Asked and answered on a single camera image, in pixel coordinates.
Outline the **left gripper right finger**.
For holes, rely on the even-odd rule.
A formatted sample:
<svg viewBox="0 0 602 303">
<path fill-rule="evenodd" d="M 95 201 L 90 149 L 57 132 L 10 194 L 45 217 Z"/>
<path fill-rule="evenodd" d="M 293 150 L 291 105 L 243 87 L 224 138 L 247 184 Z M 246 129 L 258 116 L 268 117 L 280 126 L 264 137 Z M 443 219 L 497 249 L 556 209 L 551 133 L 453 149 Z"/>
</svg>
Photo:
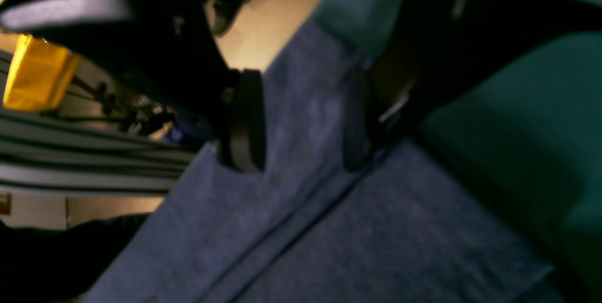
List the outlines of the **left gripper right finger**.
<svg viewBox="0 0 602 303">
<path fill-rule="evenodd" d="M 382 54 L 350 84 L 346 170 L 521 56 L 600 28 L 601 0 L 400 0 Z"/>
</svg>

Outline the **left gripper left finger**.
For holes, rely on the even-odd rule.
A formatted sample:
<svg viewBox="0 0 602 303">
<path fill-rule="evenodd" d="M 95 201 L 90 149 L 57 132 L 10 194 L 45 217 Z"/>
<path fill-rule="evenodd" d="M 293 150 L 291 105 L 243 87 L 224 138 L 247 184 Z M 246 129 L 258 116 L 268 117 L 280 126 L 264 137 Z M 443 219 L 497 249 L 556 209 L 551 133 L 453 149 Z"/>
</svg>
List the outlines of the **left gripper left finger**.
<svg viewBox="0 0 602 303">
<path fill-rule="evenodd" d="M 261 73 L 228 67 L 204 0 L 5 0 L 1 27 L 81 54 L 172 107 L 214 145 L 224 166 L 264 170 Z"/>
</svg>

